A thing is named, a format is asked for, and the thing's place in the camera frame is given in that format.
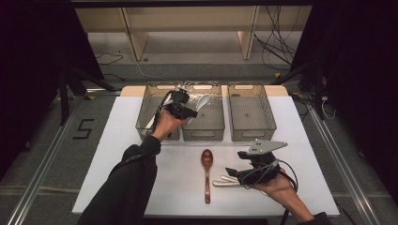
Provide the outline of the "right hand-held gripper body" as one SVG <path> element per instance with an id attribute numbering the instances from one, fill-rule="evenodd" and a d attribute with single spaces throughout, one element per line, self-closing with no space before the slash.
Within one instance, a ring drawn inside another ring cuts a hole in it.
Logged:
<path id="1" fill-rule="evenodd" d="M 253 166 L 249 170 L 240 171 L 238 182 L 242 186 L 265 184 L 272 180 L 280 169 L 279 160 L 272 154 L 274 150 L 286 147 L 286 142 L 266 141 L 256 139 L 247 152 Z"/>

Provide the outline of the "brown wooden spoon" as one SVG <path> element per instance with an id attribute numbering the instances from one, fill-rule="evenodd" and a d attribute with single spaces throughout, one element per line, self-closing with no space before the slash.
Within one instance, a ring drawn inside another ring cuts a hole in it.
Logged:
<path id="1" fill-rule="evenodd" d="M 209 171 L 213 164 L 213 155 L 209 149 L 205 149 L 201 156 L 201 162 L 205 169 L 205 203 L 210 203 Z"/>

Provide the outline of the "black curtain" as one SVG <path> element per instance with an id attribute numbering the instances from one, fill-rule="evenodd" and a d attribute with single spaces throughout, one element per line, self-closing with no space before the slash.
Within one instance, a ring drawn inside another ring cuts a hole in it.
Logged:
<path id="1" fill-rule="evenodd" d="M 292 69 L 315 56 L 326 91 L 398 204 L 398 0 L 311 0 Z"/>
<path id="2" fill-rule="evenodd" d="M 0 179 L 36 131 L 66 68 L 103 78 L 75 9 L 56 2 L 0 0 Z"/>

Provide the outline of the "aluminium floor rail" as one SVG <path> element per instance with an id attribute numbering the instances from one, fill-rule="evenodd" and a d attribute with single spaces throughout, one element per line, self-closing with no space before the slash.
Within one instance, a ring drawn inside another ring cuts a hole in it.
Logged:
<path id="1" fill-rule="evenodd" d="M 366 225 L 381 225 L 380 220 L 375 214 L 375 210 L 371 205 L 371 202 L 362 190 L 359 182 L 355 178 L 352 170 L 350 169 L 348 162 L 345 160 L 343 154 L 340 151 L 338 144 L 335 142 L 329 128 L 326 123 L 320 119 L 317 115 L 316 110 L 313 107 L 309 107 L 309 113 L 320 133 L 329 154 L 337 167 L 337 170 L 344 180 L 344 184 L 353 199 L 354 204 L 357 206 L 362 219 Z"/>
<path id="2" fill-rule="evenodd" d="M 62 142 L 65 140 L 65 137 L 69 131 L 70 124 L 75 117 L 75 113 L 77 112 L 83 101 L 83 97 L 76 97 L 71 102 L 69 116 L 67 117 L 65 123 L 61 125 L 56 131 L 56 134 L 51 142 L 51 145 L 48 147 L 43 160 L 40 162 L 28 186 L 24 189 L 22 197 L 18 200 L 16 206 L 14 207 L 8 219 L 7 225 L 23 224 L 23 221 L 27 213 L 29 212 L 33 201 L 38 194 L 39 188 L 41 187 L 48 171 L 50 170 L 54 159 L 62 145 Z"/>

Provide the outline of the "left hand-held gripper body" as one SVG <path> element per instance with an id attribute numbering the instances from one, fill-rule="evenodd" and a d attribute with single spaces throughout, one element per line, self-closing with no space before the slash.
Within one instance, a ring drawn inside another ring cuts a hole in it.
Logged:
<path id="1" fill-rule="evenodd" d="M 179 110 L 185 107 L 185 104 L 190 99 L 188 90 L 183 86 L 179 86 L 177 90 L 169 91 L 167 94 L 172 95 L 172 102 L 166 104 L 162 109 L 168 111 L 173 117 L 179 118 Z"/>

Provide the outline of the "white ceramic spoon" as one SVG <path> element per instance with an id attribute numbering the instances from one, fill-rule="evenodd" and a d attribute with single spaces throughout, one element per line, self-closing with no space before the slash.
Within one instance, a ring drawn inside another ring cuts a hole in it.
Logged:
<path id="1" fill-rule="evenodd" d="M 200 109 L 201 109 L 202 107 L 204 107 L 204 106 L 207 104 L 207 102 L 208 102 L 209 100 L 210 100 L 210 94 L 204 94 L 204 95 L 202 95 L 202 96 L 200 96 L 200 97 L 197 97 L 197 98 L 195 98 L 195 99 L 192 101 L 191 108 L 192 108 L 194 111 L 199 112 Z"/>

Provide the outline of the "person's left hand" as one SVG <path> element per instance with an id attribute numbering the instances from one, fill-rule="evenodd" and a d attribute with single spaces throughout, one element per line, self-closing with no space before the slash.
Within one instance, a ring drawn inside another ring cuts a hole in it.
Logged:
<path id="1" fill-rule="evenodd" d="M 170 133 L 176 131 L 178 128 L 186 126 L 187 123 L 188 121 L 186 119 L 176 119 L 168 111 L 162 110 L 152 136 L 161 142 L 165 140 Z"/>

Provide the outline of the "smoky transparent plastic bin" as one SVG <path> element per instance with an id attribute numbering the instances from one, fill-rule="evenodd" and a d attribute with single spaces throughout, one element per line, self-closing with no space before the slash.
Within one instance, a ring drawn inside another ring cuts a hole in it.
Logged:
<path id="1" fill-rule="evenodd" d="M 176 85 L 167 82 L 149 83 L 145 87 L 141 109 L 135 125 L 142 140 L 152 134 L 152 126 L 149 123 L 161 105 L 163 98 L 171 90 L 176 90 Z"/>
<path id="2" fill-rule="evenodd" d="M 277 125 L 263 85 L 232 83 L 227 86 L 231 139 L 270 141 Z"/>
<path id="3" fill-rule="evenodd" d="M 182 128 L 186 142 L 220 142 L 225 130 L 222 104 L 222 88 L 218 82 L 188 82 L 185 84 L 190 100 L 186 106 L 198 112 L 188 125 Z M 199 99 L 209 95 L 207 103 L 196 109 Z"/>

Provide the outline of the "person's right hand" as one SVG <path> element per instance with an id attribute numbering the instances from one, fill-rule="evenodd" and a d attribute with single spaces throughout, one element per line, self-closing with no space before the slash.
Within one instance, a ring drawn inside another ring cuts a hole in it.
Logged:
<path id="1" fill-rule="evenodd" d="M 289 210 L 293 210 L 301 203 L 299 195 L 286 177 L 284 169 L 280 169 L 276 177 L 271 181 L 265 184 L 252 185 L 252 188 L 264 191 L 272 200 Z"/>

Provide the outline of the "black tripod stand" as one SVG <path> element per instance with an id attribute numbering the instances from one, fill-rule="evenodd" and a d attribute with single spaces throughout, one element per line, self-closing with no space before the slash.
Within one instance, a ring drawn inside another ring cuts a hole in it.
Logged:
<path id="1" fill-rule="evenodd" d="M 299 82 L 299 89 L 309 91 L 313 88 L 315 92 L 314 109 L 321 120 L 325 119 L 322 110 L 322 97 L 323 97 L 323 69 L 320 66 L 319 60 L 312 56 L 307 62 L 301 66 L 291 69 L 285 76 L 272 82 L 271 85 L 281 85 L 298 75 L 302 75 Z"/>
<path id="2" fill-rule="evenodd" d="M 63 67 L 58 76 L 58 89 L 61 99 L 61 126 L 63 126 L 69 118 L 68 88 L 78 97 L 82 97 L 87 93 L 87 89 L 82 83 L 82 80 L 87 80 L 110 92 L 117 91 L 116 87 L 108 84 L 103 79 L 96 78 L 94 75 L 80 68 Z"/>

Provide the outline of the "beige wooden shelf unit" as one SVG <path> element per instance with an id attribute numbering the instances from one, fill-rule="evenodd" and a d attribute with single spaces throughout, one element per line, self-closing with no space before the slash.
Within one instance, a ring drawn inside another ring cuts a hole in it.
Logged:
<path id="1" fill-rule="evenodd" d="M 105 7 L 78 8 L 76 13 L 87 33 L 124 33 L 132 57 L 142 58 L 150 32 L 235 32 L 242 56 L 248 60 L 256 31 L 269 31 L 277 23 L 282 31 L 304 29 L 310 6 L 253 7 Z"/>

